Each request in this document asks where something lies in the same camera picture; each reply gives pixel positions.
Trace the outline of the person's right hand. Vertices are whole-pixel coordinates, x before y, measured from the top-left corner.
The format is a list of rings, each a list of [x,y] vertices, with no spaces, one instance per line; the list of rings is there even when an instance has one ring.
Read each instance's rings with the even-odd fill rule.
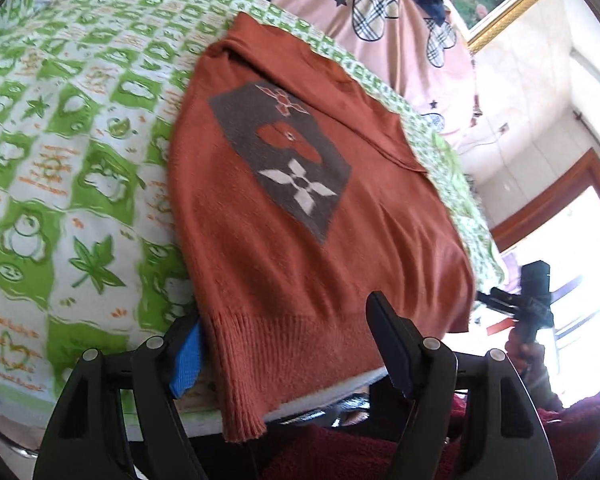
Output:
[[[544,364],[545,348],[537,342],[525,342],[521,329],[515,326],[508,334],[505,351],[524,382],[536,408],[559,412],[562,401],[550,386],[550,375]]]

